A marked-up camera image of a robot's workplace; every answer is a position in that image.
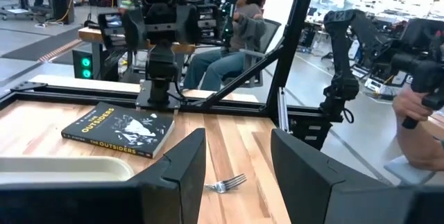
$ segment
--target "jeans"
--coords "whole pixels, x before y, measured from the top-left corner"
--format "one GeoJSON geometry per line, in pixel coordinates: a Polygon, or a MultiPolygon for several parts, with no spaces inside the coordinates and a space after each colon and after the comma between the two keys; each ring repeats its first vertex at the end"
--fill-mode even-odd
{"type": "Polygon", "coordinates": [[[196,54],[188,66],[183,88],[197,89],[205,74],[200,89],[217,92],[225,75],[242,73],[244,59],[245,53],[241,52],[223,55],[221,50],[214,50],[196,54]]]}

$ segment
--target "green light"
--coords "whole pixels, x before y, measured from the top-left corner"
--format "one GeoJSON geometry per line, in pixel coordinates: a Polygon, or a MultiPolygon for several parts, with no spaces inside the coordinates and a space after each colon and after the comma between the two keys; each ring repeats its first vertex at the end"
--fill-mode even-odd
{"type": "Polygon", "coordinates": [[[82,75],[83,75],[83,78],[91,78],[91,71],[90,70],[83,70],[82,75]]]}
{"type": "Polygon", "coordinates": [[[89,67],[91,65],[91,60],[89,60],[89,58],[82,58],[82,65],[84,67],[89,67]]]}

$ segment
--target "woman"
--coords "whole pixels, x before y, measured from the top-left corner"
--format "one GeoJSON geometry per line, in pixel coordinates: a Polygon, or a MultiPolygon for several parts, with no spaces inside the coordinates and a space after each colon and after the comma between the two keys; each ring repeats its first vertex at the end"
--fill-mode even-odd
{"type": "Polygon", "coordinates": [[[219,91],[227,74],[240,74],[244,70],[245,53],[240,49],[258,50],[260,37],[265,33],[262,18],[264,0],[237,0],[233,15],[234,35],[228,52],[222,50],[196,54],[189,64],[183,83],[184,89],[219,91]]]}

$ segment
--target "the outsiders book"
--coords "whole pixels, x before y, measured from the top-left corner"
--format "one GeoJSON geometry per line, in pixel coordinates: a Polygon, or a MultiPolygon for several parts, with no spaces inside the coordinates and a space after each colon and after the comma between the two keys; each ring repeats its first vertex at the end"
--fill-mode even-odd
{"type": "Polygon", "coordinates": [[[174,126],[172,114],[99,103],[62,130],[62,137],[153,158],[174,126]]]}

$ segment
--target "black bracket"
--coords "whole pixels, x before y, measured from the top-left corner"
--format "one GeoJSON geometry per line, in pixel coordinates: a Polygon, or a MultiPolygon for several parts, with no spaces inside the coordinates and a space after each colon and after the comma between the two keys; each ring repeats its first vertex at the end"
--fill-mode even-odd
{"type": "Polygon", "coordinates": [[[15,85],[14,87],[12,87],[10,89],[10,91],[12,92],[24,92],[30,89],[39,89],[39,88],[43,88],[46,87],[48,84],[47,83],[36,83],[36,82],[22,82],[18,85],[15,85]]]}

